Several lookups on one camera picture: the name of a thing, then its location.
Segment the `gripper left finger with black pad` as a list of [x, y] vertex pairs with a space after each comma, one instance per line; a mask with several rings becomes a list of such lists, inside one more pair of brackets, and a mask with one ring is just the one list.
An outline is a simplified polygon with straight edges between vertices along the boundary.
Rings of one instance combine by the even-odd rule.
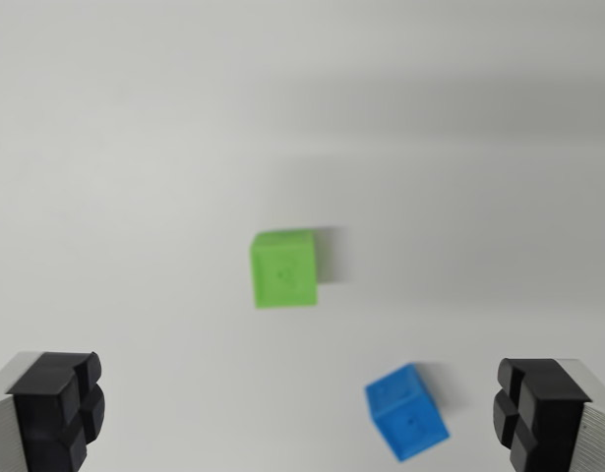
[[104, 421], [101, 373], [94, 352], [16, 354], [0, 370], [0, 471], [80, 470]]

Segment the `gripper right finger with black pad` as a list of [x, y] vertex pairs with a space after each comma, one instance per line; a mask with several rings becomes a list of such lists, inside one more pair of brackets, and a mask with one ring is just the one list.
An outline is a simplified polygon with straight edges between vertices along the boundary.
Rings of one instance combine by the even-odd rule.
[[577, 359], [500, 362], [498, 441], [516, 471], [605, 471], [605, 385]]

